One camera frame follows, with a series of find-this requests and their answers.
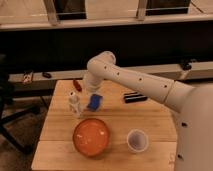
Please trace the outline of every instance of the wooden tabletop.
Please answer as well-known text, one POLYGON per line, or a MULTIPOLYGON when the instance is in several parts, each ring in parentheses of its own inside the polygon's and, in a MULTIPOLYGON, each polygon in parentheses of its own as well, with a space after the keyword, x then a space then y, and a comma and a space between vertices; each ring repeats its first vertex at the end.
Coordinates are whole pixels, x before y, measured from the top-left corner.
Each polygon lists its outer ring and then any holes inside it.
MULTIPOLYGON (((70 80, 58 81, 32 163, 34 171, 173 171, 177 135, 169 110, 152 100, 125 104, 123 94, 132 92, 111 81, 103 81, 103 96, 96 112, 85 111, 82 119, 73 116, 68 95, 75 91, 70 80), (76 125, 86 118, 103 120, 110 130, 110 143, 102 155, 87 158, 74 148, 76 125), (126 136, 141 129, 149 137, 145 152, 129 151, 126 136)), ((79 93, 81 104, 89 102, 88 93, 79 93)))

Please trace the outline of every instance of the bowl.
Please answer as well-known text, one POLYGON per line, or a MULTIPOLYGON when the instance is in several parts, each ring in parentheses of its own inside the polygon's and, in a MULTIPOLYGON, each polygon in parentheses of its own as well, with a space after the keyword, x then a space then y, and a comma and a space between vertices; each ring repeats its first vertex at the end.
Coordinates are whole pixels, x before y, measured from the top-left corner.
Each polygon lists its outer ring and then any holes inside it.
POLYGON ((73 143, 77 151, 84 156, 97 156, 109 144, 109 130, 100 119, 85 119, 74 129, 73 143))

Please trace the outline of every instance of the white bottle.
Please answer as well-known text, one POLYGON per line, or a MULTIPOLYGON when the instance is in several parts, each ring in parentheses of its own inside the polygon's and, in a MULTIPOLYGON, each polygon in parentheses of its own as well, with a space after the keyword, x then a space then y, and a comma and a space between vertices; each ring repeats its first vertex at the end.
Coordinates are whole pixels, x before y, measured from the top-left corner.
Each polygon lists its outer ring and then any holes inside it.
POLYGON ((80 118, 82 116, 82 107, 80 104, 80 98, 76 95, 75 92, 69 94, 69 105, 72 109, 74 116, 80 118))

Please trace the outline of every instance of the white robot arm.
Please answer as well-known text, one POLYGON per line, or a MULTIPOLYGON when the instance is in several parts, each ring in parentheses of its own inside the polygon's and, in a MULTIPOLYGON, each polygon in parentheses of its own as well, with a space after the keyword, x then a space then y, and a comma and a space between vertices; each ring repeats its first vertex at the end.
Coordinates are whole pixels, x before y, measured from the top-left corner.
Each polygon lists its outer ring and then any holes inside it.
POLYGON ((95 92, 109 79, 180 113, 175 171, 213 170, 213 86, 195 88, 178 81, 122 69, 105 51, 87 64, 85 88, 95 92))

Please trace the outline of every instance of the paper cup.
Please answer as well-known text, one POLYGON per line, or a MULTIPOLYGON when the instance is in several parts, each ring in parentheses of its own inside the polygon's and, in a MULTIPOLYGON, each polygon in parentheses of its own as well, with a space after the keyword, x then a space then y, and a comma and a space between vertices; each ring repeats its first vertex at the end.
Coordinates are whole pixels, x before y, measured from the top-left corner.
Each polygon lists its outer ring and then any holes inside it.
POLYGON ((149 146, 148 136, 141 130, 133 129, 127 135, 127 145, 133 153, 143 152, 149 146))

